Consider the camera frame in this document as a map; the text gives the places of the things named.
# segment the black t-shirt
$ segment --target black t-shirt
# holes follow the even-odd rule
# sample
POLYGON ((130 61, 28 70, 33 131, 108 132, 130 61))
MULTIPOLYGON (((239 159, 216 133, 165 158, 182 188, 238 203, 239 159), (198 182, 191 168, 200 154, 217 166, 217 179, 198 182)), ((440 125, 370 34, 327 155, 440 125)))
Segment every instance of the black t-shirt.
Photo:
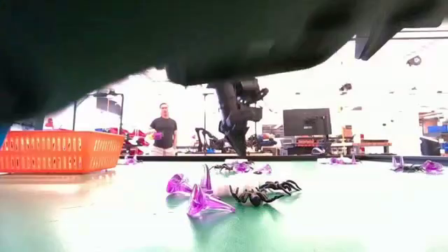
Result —
POLYGON ((154 146, 159 148, 171 148, 173 147, 173 135, 177 130, 177 123, 171 118, 156 118, 151 123, 152 127, 156 132, 162 132, 163 137, 161 140, 155 140, 154 146))

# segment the green table surface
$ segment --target green table surface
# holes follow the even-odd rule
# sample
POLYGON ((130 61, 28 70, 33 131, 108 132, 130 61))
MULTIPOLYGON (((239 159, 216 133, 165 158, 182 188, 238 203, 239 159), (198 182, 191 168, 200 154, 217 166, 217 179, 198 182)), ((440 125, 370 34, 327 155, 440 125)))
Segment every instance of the green table surface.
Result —
MULTIPOLYGON (((448 251, 448 176, 396 174, 390 164, 273 162, 269 179, 303 191, 259 208, 187 217, 168 179, 200 162, 145 162, 88 175, 0 176, 0 251, 448 251)), ((267 176, 224 177, 254 186, 267 176)))

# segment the orange basket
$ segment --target orange basket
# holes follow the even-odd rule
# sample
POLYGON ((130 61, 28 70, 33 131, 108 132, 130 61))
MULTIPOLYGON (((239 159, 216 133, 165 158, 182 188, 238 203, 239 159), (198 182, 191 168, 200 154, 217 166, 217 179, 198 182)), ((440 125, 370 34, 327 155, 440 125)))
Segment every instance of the orange basket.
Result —
POLYGON ((84 174, 114 168, 124 140, 102 132, 12 131, 0 149, 0 172, 84 174))

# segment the man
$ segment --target man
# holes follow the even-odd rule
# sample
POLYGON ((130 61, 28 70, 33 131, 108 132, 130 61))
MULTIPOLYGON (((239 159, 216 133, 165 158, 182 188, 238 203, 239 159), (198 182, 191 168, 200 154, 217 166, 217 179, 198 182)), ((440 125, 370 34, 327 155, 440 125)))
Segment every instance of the man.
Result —
POLYGON ((155 137, 152 155, 174 156, 177 147, 177 123, 169 117, 168 104, 162 103, 159 107, 160 117, 154 119, 150 127, 155 130, 155 134, 160 133, 162 137, 155 137))

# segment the white shorts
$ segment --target white shorts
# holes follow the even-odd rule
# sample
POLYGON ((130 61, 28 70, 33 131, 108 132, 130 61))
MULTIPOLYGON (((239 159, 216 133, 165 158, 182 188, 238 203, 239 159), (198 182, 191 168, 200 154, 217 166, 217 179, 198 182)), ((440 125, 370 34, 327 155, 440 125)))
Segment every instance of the white shorts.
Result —
POLYGON ((151 155, 174 156, 174 155, 176 155, 176 150, 174 150, 173 147, 163 149, 163 148, 153 146, 153 148, 151 149, 151 155))

